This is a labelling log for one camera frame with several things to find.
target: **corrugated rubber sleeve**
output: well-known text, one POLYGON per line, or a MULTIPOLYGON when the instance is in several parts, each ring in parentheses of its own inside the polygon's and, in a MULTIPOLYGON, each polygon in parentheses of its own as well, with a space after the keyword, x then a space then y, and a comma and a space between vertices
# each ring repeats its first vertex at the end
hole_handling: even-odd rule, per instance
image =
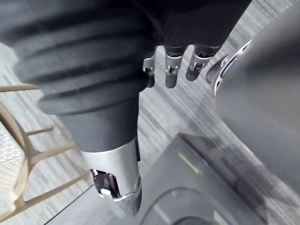
POLYGON ((124 0, 2 0, 0 41, 16 51, 18 78, 41 88, 83 151, 105 151, 137 132, 138 98, 154 49, 147 19, 124 0))

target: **robotic hand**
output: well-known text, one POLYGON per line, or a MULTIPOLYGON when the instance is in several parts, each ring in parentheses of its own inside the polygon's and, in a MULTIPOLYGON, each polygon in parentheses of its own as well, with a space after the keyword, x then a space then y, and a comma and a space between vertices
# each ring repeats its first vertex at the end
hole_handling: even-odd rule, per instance
POLYGON ((195 80, 250 0, 2 0, 0 41, 15 73, 41 88, 39 107, 71 133, 103 198, 119 216, 142 199, 137 139, 139 92, 154 85, 155 46, 165 47, 168 88, 184 51, 195 80))

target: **chair seat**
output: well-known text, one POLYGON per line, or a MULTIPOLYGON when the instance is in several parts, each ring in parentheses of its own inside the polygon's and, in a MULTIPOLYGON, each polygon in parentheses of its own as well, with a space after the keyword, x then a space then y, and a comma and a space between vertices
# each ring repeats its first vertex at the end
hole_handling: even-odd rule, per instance
POLYGON ((0 123, 0 195, 14 190, 24 158, 22 148, 0 123))

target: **black fabric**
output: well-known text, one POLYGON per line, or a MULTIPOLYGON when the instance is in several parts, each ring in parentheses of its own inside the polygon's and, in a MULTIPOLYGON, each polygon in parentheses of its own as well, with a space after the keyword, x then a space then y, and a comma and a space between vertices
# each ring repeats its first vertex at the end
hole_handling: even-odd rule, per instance
POLYGON ((157 43, 220 46, 251 0, 134 0, 151 19, 157 43))

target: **wooden chair leg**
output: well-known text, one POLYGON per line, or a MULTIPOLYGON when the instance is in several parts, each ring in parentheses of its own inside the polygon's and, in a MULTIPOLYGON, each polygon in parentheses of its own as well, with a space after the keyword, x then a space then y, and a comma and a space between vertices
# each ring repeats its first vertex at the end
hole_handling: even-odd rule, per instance
POLYGON ((71 143, 71 144, 67 144, 63 147, 59 147, 57 149, 54 149, 54 150, 39 152, 38 154, 36 154, 36 155, 34 155, 30 158, 30 164, 34 165, 34 164, 36 164, 37 162, 39 162, 43 159, 58 155, 60 153, 63 153, 65 151, 68 151, 68 150, 74 149, 74 148, 75 148, 75 145, 71 143))
POLYGON ((30 84, 0 86, 0 92, 9 92, 9 91, 18 91, 18 90, 38 90, 38 89, 39 87, 30 84))
POLYGON ((23 196, 20 196, 17 200, 14 201, 14 207, 10 211, 7 211, 0 215, 0 223, 24 211, 24 207, 25 202, 23 200, 23 196))
POLYGON ((44 132, 48 132, 48 131, 52 131, 52 130, 53 130, 53 127, 49 127, 49 128, 46 128, 46 129, 34 130, 34 131, 26 132, 26 135, 27 135, 27 136, 30 136, 30 135, 37 135, 37 134, 44 133, 44 132))
POLYGON ((63 184, 63 185, 61 185, 61 186, 59 186, 59 187, 57 187, 57 188, 55 188, 55 189, 53 189, 51 191, 48 191, 48 192, 46 192, 46 193, 44 193, 42 195, 39 195, 39 196, 37 196, 35 198, 32 198, 32 199, 26 201, 25 205, 26 205, 27 208, 29 208, 29 207, 31 207, 31 206, 33 206, 35 204, 38 204, 38 203, 40 203, 40 202, 42 202, 42 201, 44 201, 44 200, 46 200, 46 199, 48 199, 48 198, 56 195, 59 192, 67 189, 68 187, 72 186, 73 184, 77 183, 78 181, 80 181, 82 179, 87 179, 88 177, 90 177, 90 173, 89 172, 87 172, 86 174, 84 174, 84 175, 82 175, 80 177, 77 177, 74 180, 71 180, 68 183, 65 183, 65 184, 63 184))
POLYGON ((86 173, 80 177, 77 177, 76 179, 74 180, 71 180, 70 182, 66 183, 66 184, 63 184, 51 191, 48 191, 42 195, 39 195, 35 198, 32 198, 28 201, 24 201, 23 200, 23 197, 20 196, 15 202, 14 202, 14 205, 15 205, 15 209, 11 210, 11 211, 8 211, 4 214, 1 214, 0 215, 0 223, 17 215, 18 213, 24 211, 24 210, 27 210, 28 208, 56 195, 57 193, 67 189, 68 187, 72 186, 73 184, 77 183, 78 181, 82 180, 82 179, 88 179, 90 177, 90 173, 86 173))

